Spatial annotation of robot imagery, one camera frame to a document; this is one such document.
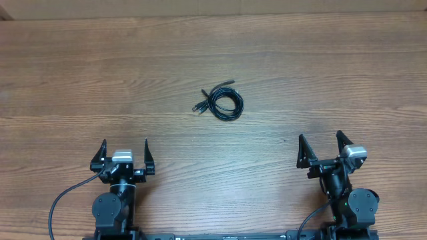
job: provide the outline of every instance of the black cable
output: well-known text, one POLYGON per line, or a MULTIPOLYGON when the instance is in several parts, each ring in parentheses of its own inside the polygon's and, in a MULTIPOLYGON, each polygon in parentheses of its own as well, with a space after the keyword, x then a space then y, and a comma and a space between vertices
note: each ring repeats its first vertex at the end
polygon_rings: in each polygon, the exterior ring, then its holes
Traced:
POLYGON ((49 213, 49 220, 48 220, 48 224, 49 224, 49 235, 51 237, 51 240, 55 240, 55 238, 53 237, 53 232, 52 232, 52 215, 53 215, 53 210, 54 210, 56 204, 58 203, 58 201, 60 200, 60 198, 62 198, 62 196, 64 196, 69 191, 71 191, 73 189, 76 189, 76 188, 82 186, 83 184, 86 184, 86 183, 94 180, 95 178, 97 178, 98 176, 100 176, 101 173, 104 172, 104 170, 105 170, 105 167, 103 167, 102 170, 99 173, 97 173, 95 176, 93 176, 93 177, 91 177, 91 178, 89 178, 87 180, 82 181, 81 183, 78 183, 78 184, 76 184, 76 185, 68 188, 67 190, 65 190, 64 192, 62 192, 61 194, 59 194, 59 196, 54 200, 54 202, 52 204, 52 207, 51 207, 51 211, 49 213))
POLYGON ((224 87, 225 85, 229 85, 234 83, 234 80, 226 81, 225 83, 221 83, 214 87, 209 94, 206 93, 205 90, 201 90, 201 92, 207 97, 205 101, 202 101, 196 104, 193 107, 193 111, 199 110, 199 114, 202 114, 206 111, 207 108, 212 112, 215 117, 221 119, 222 121, 233 121, 240 117, 243 112, 244 102, 242 96, 231 87, 224 87), (235 109, 225 109, 218 104, 216 101, 222 97, 229 97, 234 102, 236 106, 235 109), (231 112, 230 114, 222 113, 219 109, 223 111, 231 112))
MULTIPOLYGON (((340 199, 340 197, 344 194, 344 192, 346 191, 346 185, 347 185, 347 171, 346 171, 346 167, 344 166, 344 164, 341 165, 342 167, 342 172, 344 174, 344 182, 342 184, 342 189, 340 194, 338 195, 337 198, 335 199, 331 199, 329 200, 327 203, 325 203, 325 205, 319 207, 318 209, 316 209, 314 212, 312 212, 310 215, 308 215, 308 217, 301 223, 300 228, 298 229, 297 235, 296 235, 296 240, 300 240, 300 235, 301 235, 301 231, 302 228, 304 227, 304 225, 308 222, 308 220, 310 220, 310 218, 312 218, 313 216, 315 216, 316 214, 318 214, 319 212, 323 211, 325 208, 327 208, 329 205, 331 205, 333 202, 337 201, 340 199)), ((320 187, 322 188, 322 191, 325 193, 324 191, 324 186, 322 183, 322 178, 320 178, 320 187)))

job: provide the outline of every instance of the wooden table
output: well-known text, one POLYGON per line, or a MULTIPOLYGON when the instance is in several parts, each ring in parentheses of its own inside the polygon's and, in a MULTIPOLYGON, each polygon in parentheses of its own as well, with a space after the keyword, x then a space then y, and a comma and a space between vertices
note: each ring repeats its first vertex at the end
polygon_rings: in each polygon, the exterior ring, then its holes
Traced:
MULTIPOLYGON (((341 129, 369 158, 350 175, 381 197, 382 239, 427 235, 427 13, 127 18, 0 23, 0 239, 47 239, 53 200, 147 137, 138 185, 146 233, 296 229, 326 201, 296 169, 298 135, 320 159, 341 129), (191 108, 235 79, 234 122, 191 108)), ((57 239, 93 233, 95 180, 60 200, 57 239)), ((330 211, 309 227, 330 220, 330 211)))

